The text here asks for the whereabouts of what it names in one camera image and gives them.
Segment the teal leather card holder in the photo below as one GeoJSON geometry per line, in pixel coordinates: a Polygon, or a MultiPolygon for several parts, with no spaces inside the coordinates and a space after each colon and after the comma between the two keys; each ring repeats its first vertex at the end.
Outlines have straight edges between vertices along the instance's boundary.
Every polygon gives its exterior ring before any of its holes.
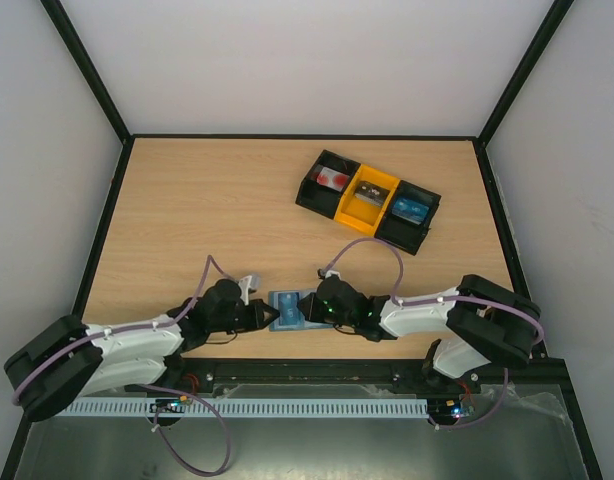
{"type": "Polygon", "coordinates": [[[331,325],[308,321],[298,309],[298,302],[314,292],[314,289],[270,291],[268,303],[278,310],[280,315],[269,326],[269,330],[292,332],[331,329],[331,325]]]}

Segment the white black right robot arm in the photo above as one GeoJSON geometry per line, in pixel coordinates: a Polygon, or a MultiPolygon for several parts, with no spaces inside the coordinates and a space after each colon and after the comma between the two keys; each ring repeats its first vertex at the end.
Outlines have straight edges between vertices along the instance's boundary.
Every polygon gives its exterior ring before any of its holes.
{"type": "Polygon", "coordinates": [[[298,302],[298,310],[310,322],[347,327],[373,342],[438,335],[423,367],[425,384],[437,392],[484,365],[526,367],[544,338],[535,303],[475,274],[417,297],[366,296],[332,274],[298,302]]]}

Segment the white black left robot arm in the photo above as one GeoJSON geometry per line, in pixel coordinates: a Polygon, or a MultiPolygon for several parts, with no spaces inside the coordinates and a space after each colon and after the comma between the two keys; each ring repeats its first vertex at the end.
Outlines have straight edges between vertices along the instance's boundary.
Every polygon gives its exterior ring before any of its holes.
{"type": "Polygon", "coordinates": [[[183,354],[212,335],[256,332],[279,318],[277,309],[249,293],[245,282],[221,279],[200,297],[149,320],[99,325],[63,316],[5,362],[13,402],[28,421],[40,422],[102,391],[172,388],[183,375],[183,354]]]}

